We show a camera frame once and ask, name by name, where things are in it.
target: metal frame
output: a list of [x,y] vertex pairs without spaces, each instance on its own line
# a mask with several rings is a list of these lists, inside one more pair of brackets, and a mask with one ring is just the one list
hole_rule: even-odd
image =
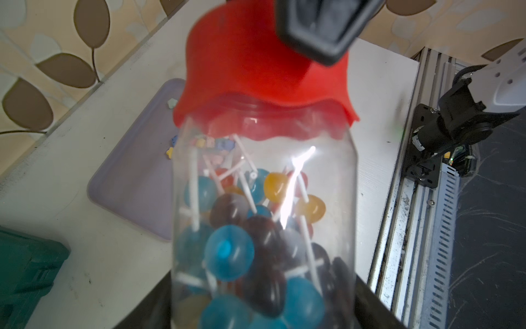
[[[424,48],[414,59],[420,62],[420,67],[368,285],[405,326],[436,329],[444,327],[446,308],[440,310],[435,307],[441,312],[444,321],[433,318],[440,319],[437,316],[440,314],[430,312],[432,301],[428,294],[433,296],[431,288],[434,286],[430,287],[429,284],[436,276],[430,266],[437,257],[441,257],[435,257],[436,252],[439,252],[439,238],[435,231],[440,223],[440,219],[437,220],[436,217],[442,216],[443,211],[443,206],[437,200],[442,197],[442,180],[448,174],[441,172],[439,187],[433,190],[402,178],[401,167],[414,109],[420,103],[437,107],[440,96],[452,85],[457,64],[455,58],[428,48]],[[454,234],[454,224],[449,234],[452,233]],[[447,288],[447,285],[440,286],[444,291]]]

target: brown leaf pattern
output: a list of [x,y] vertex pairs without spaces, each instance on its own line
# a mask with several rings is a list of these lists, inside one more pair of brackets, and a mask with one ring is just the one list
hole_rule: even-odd
[[95,83],[95,72],[90,65],[72,54],[56,54],[36,66],[51,79],[67,86],[89,88]]
[[184,0],[160,0],[166,16],[170,15],[183,1]]
[[99,48],[109,34],[109,9],[104,0],[78,0],[73,13],[77,33],[88,47]]
[[487,52],[481,55],[482,58],[485,58],[489,61],[496,61],[497,58],[507,53],[511,48],[515,47],[517,43],[521,42],[521,39],[515,39],[512,41],[508,41],[503,43],[502,45],[499,45],[497,47],[491,48]]
[[22,78],[5,94],[2,106],[7,117],[23,128],[39,131],[53,122],[53,111],[46,97]]
[[387,0],[386,6],[394,14],[410,16],[423,12],[436,2],[436,0]]

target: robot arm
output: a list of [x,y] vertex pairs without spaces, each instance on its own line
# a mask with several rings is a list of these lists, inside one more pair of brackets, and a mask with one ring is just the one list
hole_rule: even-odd
[[444,153],[486,139],[526,106],[526,40],[495,62],[470,68],[479,70],[465,79],[459,72],[438,100],[439,111],[423,104],[415,109],[403,169],[421,185],[436,187],[438,180],[430,177]]

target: green container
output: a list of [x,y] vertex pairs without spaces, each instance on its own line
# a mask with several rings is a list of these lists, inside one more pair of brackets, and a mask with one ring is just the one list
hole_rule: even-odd
[[0,329],[22,329],[69,250],[62,243],[0,227]]

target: purple tray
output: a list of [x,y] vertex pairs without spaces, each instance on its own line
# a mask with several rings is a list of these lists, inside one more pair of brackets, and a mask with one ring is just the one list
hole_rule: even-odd
[[164,83],[88,184],[89,198],[164,240],[172,234],[172,169],[166,151],[179,129],[167,102],[185,81]]

